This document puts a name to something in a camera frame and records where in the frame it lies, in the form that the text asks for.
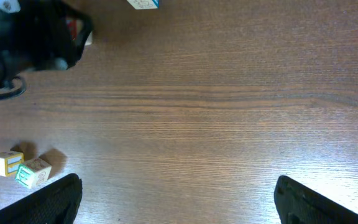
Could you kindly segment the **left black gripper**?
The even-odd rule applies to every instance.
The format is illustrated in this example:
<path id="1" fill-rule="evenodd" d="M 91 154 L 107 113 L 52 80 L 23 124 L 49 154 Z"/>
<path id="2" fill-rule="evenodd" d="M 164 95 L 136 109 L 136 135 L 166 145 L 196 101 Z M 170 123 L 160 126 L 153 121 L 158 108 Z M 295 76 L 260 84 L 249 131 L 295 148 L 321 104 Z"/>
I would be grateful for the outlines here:
<path id="1" fill-rule="evenodd" d="M 85 23 L 76 40 L 66 17 Z M 64 1 L 0 1 L 0 87 L 26 70 L 75 66 L 92 31 L 90 16 Z"/>

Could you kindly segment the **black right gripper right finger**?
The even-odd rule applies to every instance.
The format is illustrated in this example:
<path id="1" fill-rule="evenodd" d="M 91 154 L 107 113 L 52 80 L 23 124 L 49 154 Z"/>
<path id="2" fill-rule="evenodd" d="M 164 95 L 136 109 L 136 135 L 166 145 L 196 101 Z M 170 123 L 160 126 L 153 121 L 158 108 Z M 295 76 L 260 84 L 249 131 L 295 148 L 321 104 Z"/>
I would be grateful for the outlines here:
<path id="1" fill-rule="evenodd" d="M 274 202 L 282 224 L 358 224 L 358 214 L 281 175 Z"/>

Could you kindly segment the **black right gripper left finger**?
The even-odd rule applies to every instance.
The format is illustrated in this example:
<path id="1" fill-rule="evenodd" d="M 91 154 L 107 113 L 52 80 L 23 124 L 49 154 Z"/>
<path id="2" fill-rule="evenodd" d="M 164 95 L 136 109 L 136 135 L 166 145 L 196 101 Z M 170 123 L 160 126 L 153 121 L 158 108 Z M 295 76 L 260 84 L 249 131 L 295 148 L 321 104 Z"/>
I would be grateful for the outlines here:
<path id="1" fill-rule="evenodd" d="M 0 210 L 0 223 L 73 224 L 83 195 L 82 180 L 68 174 Z"/>

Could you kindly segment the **red letter Y block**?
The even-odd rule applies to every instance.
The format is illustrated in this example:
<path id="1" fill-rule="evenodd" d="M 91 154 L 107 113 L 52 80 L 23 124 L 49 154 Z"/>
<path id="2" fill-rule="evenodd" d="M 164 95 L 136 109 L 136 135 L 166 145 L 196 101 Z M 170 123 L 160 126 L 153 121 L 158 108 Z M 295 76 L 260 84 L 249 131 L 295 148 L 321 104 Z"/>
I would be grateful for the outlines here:
<path id="1" fill-rule="evenodd" d="M 76 40 L 78 38 L 78 35 L 80 31 L 83 29 L 85 23 L 82 20 L 74 19 L 72 17 L 66 17 L 67 26 L 70 31 L 71 38 L 73 40 Z M 85 45 L 89 46 L 93 43 L 93 33 L 90 32 Z"/>

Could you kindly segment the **green letter B block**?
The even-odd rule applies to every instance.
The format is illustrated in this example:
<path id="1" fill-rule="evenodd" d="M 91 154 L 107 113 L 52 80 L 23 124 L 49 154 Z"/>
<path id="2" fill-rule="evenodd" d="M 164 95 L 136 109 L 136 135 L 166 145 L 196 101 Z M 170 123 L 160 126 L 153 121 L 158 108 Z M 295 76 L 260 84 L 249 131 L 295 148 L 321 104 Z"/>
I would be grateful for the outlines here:
<path id="1" fill-rule="evenodd" d="M 22 186 L 33 189 L 48 180 L 51 170 L 52 166 L 43 159 L 31 159 L 18 166 L 15 180 Z"/>

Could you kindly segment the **plain wooden block letter I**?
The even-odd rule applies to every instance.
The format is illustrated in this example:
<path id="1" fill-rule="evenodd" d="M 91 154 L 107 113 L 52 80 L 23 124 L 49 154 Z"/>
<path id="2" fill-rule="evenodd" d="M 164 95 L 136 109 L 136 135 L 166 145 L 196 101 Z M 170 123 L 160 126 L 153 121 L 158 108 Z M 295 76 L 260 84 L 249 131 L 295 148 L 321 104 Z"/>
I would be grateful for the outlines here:
<path id="1" fill-rule="evenodd" d="M 19 165 L 24 162 L 24 154 L 16 151 L 0 153 L 0 176 L 16 175 Z"/>

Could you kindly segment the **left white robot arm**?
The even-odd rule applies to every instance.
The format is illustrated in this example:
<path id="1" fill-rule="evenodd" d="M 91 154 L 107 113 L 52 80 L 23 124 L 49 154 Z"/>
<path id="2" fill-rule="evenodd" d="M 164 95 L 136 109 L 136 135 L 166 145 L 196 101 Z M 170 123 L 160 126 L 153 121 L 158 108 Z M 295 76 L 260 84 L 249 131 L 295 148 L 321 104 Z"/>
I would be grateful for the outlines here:
<path id="1" fill-rule="evenodd" d="M 0 1 L 0 100 L 26 91 L 24 71 L 68 70 L 93 31 L 90 16 L 61 0 Z M 0 223 L 73 223 L 83 195 L 77 174 L 0 210 Z"/>

